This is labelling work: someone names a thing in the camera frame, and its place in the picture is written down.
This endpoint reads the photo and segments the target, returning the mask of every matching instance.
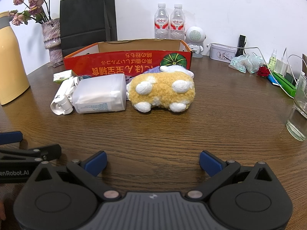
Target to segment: glass cup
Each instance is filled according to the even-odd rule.
[[[286,127],[295,139],[299,141],[307,139],[307,78],[302,74]]]

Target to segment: white wall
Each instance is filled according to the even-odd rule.
[[[53,18],[59,16],[59,1],[51,0]],[[273,48],[277,49],[278,58],[285,47],[288,55],[307,53],[307,0],[116,0],[118,39],[152,38],[158,2],[165,2],[169,13],[174,3],[182,3],[186,29],[202,27],[207,34],[205,44],[218,42],[236,46],[239,35],[243,34],[247,36],[246,47],[258,46],[267,61]],[[0,0],[0,11],[13,9],[23,10],[24,6],[14,6],[12,0]],[[27,73],[49,61],[40,24],[30,21],[27,26],[12,25],[12,28],[19,40]],[[209,54],[208,48],[203,54]],[[290,63],[298,74],[301,60],[291,57]]]

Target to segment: white speaker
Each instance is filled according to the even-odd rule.
[[[200,52],[204,50],[201,44],[204,42],[205,39],[206,39],[205,32],[200,27],[196,26],[189,27],[188,30],[185,32],[185,40],[193,51],[193,57],[195,58],[203,57]]]

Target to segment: yellow plush toy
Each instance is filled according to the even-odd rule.
[[[195,97],[194,74],[181,66],[161,66],[160,73],[144,73],[127,84],[127,97],[140,112],[152,107],[175,113],[188,109]]]

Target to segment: purple vase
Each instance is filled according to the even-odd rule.
[[[57,64],[63,61],[59,18],[45,22],[42,25],[45,49],[49,50],[50,62]]]

